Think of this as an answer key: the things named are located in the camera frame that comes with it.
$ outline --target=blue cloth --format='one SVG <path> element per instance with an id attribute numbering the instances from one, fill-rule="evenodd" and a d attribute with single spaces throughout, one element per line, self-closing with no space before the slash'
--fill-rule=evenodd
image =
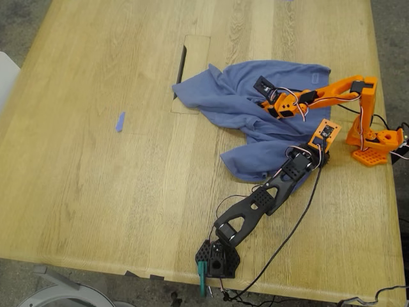
<path id="1" fill-rule="evenodd" d="M 330 69 L 284 61 L 247 61 L 228 66 L 223 73 L 209 69 L 173 85 L 173 91 L 187 107 L 197 107 L 213 124 L 240 129 L 247 136 L 247 145 L 221 156 L 224 164 L 239 179 L 264 180 L 275 173 L 286 160 L 290 145 L 306 143 L 330 108 L 310 110 L 306 122 L 298 114 L 277 120 L 256 103 L 265 98 L 253 88 L 259 76 L 275 86 L 300 90 L 328 85 Z"/>

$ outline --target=rectangular cutout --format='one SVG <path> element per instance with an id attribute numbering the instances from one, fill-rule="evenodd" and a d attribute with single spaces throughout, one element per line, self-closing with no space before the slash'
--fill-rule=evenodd
<path id="1" fill-rule="evenodd" d="M 202 35 L 186 35 L 184 46 L 186 48 L 186 57 L 184 65 L 181 65 L 181 67 L 183 67 L 181 82 L 206 70 L 210 37 Z M 178 97 L 172 101 L 171 112 L 199 114 L 199 110 L 185 107 Z"/>

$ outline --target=gray carpet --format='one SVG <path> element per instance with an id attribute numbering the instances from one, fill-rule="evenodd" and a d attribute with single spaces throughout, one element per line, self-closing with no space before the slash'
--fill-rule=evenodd
<path id="1" fill-rule="evenodd" d="M 50 0 L 0 0 L 0 51 L 7 53 L 21 67 L 30 45 L 47 11 Z M 373 16 L 382 71 L 382 82 L 387 108 L 387 120 L 396 128 L 403 120 L 409 121 L 407 101 L 409 91 L 409 3 L 405 0 L 373 0 Z M 398 161 L 394 178 L 399 215 L 409 220 L 409 190 L 406 187 L 409 164 Z M 409 224 L 401 229 L 409 232 Z M 47 282 L 34 276 L 33 264 L 0 259 L 0 307 L 18 306 L 28 295 L 43 288 Z M 72 280 L 91 285 L 106 293 L 112 300 L 126 301 L 138 307 L 170 306 L 171 292 L 177 291 L 182 306 L 242 306 L 225 303 L 219 289 L 215 298 L 201 299 L 194 285 L 154 281 L 95 272 L 55 268 Z M 245 300 L 260 303 L 272 299 L 270 295 L 248 293 Z M 289 301 L 280 306 L 335 306 L 315 301 Z"/>

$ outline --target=small blue object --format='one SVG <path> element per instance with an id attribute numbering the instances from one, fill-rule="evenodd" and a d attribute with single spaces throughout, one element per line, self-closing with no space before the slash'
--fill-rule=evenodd
<path id="1" fill-rule="evenodd" d="M 123 126 L 123 120 L 125 119 L 125 112 L 122 112 L 120 115 L 120 118 L 118 119 L 118 122 L 116 123 L 115 129 L 116 132 L 121 132 L 122 131 L 122 126 Z"/>

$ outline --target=wood grain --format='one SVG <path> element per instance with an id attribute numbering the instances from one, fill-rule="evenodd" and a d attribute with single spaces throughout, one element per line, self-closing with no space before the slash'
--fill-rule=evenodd
<path id="1" fill-rule="evenodd" d="M 327 65 L 331 81 L 380 75 L 369 0 L 54 0 L 0 117 L 0 257 L 199 282 L 194 255 L 217 204 L 252 185 L 219 158 L 244 144 L 240 132 L 169 112 L 186 35 L 209 36 L 207 61 L 220 69 L 282 59 Z M 343 129 L 310 211 L 252 291 L 371 300 L 405 282 L 392 168 L 350 157 L 354 117 L 333 107 Z M 226 287 L 258 274 L 313 177 L 239 245 Z M 405 291 L 380 300 L 402 306 Z"/>

